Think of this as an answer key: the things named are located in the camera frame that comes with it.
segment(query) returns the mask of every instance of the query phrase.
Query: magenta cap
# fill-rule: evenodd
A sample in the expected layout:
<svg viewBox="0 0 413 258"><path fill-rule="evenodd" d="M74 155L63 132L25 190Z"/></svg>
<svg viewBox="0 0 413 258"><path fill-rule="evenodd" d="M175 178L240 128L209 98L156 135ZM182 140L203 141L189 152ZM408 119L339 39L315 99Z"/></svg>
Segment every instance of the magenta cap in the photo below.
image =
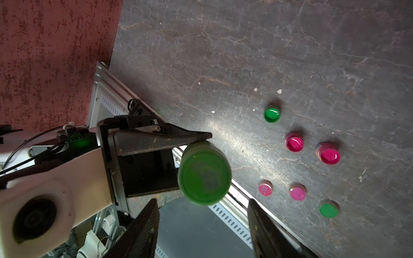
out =
<svg viewBox="0 0 413 258"><path fill-rule="evenodd" d="M306 198L306 191L304 187L301 186L293 186L290 189L290 196L296 201L302 201Z"/></svg>
<svg viewBox="0 0 413 258"><path fill-rule="evenodd" d="M299 133L291 132L285 136L285 146L292 152L299 152L304 148L304 141Z"/></svg>
<svg viewBox="0 0 413 258"><path fill-rule="evenodd" d="M322 142L318 145L317 157L328 165L334 165L340 161L340 153L337 148L328 142Z"/></svg>
<svg viewBox="0 0 413 258"><path fill-rule="evenodd" d="M258 190L260 194L270 196L273 193L273 185L267 180L262 180L258 186Z"/></svg>

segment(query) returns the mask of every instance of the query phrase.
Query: green cap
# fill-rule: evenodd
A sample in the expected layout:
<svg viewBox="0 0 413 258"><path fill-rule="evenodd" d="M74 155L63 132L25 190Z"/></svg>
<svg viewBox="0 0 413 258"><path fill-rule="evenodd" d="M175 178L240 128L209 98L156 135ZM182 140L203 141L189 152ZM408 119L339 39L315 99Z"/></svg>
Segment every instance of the green cap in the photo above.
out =
<svg viewBox="0 0 413 258"><path fill-rule="evenodd" d="M267 109L264 112L265 120L270 123L277 122L278 119L280 119L280 115L280 111L273 106L267 107Z"/></svg>
<svg viewBox="0 0 413 258"><path fill-rule="evenodd" d="M193 203L212 205L228 193L231 167L222 152L208 144L195 143L185 150L178 171L179 188Z"/></svg>
<svg viewBox="0 0 413 258"><path fill-rule="evenodd" d="M324 217L327 218L334 218L335 216L338 215L338 209L335 205L333 204L322 204L320 206L320 213Z"/></svg>

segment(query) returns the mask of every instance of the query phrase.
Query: textured red wall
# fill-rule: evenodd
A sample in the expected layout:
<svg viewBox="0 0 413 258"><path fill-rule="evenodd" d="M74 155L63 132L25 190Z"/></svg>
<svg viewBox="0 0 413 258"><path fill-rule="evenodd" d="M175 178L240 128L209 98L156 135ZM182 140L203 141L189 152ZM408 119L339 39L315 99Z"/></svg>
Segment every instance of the textured red wall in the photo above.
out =
<svg viewBox="0 0 413 258"><path fill-rule="evenodd" d="M96 61L110 60L122 0L0 0L0 124L84 124Z"/></svg>

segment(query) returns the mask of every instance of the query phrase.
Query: black cable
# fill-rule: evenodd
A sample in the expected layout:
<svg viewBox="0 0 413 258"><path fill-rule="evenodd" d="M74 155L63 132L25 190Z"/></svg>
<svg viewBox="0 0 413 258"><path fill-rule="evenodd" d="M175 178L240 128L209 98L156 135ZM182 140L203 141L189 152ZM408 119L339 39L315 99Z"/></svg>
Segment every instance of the black cable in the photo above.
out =
<svg viewBox="0 0 413 258"><path fill-rule="evenodd" d="M64 148L64 144L58 146L56 149L52 150L48 155L45 155L45 157L42 157L43 159L46 158L47 156L54 155L61 151Z"/></svg>
<svg viewBox="0 0 413 258"><path fill-rule="evenodd" d="M2 174L4 174L4 173L7 173L7 172L9 172L9 171L11 171L11 170L13 170L13 169L15 169L15 168L20 167L21 165L26 164L27 162L30 162L30 161L32 161L32 160L34 160L34 159L36 159L36 158L38 158L38 157L40 157L40 156L43 156L44 154L47 154L47 153L51 152L54 148L56 148L56 147L58 147L58 146L60 146L60 145L62 145L62 144L65 144L65 142L66 142L67 140L69 140L70 138L72 138L72 137L76 134L76 132L77 132L77 130L75 130L75 131L74 131L70 136L68 136L64 141L59 142L59 143L53 145L52 147L50 147L50 148L48 148L47 150L45 150L45 151L37 154L36 156L31 157L31 158L29 158L29 159L27 159L27 160L25 160L25 161L23 161L23 162L20 162L19 164L14 165L14 166L12 166L12 167L10 167L10 168L8 168L8 169L5 169L5 170L3 170L3 171L0 171L0 175L2 175Z"/></svg>
<svg viewBox="0 0 413 258"><path fill-rule="evenodd" d="M12 159L13 155L15 155L16 152L18 152L24 145L26 145L26 144L28 144L29 142L33 141L33 140L36 139L37 137L42 136L43 134L52 132L52 131L57 130L57 129L60 129L60 128L63 128L63 125L62 125L62 126L57 126L57 127L55 127L55 128L49 129L49 130L47 130L47 131L44 131L43 133L40 133L40 134L38 134L38 135L36 135L36 136L28 139L27 141L23 142L20 146L17 147L17 149L15 149L15 150L10 154L10 156L7 158L6 162L3 164L2 169L4 169L4 168L6 167L6 165L9 163L10 159Z"/></svg>

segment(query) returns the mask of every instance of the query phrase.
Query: scratched table surface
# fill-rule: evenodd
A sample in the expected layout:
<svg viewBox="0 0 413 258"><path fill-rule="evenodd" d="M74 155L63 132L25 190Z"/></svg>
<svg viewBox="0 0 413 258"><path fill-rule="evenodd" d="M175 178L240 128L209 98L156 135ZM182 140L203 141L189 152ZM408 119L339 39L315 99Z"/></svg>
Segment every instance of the scratched table surface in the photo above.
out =
<svg viewBox="0 0 413 258"><path fill-rule="evenodd" d="M110 69L168 122L212 132L235 180L322 257L410 257L412 14L405 0L124 0ZM337 165L317 158L324 141Z"/></svg>

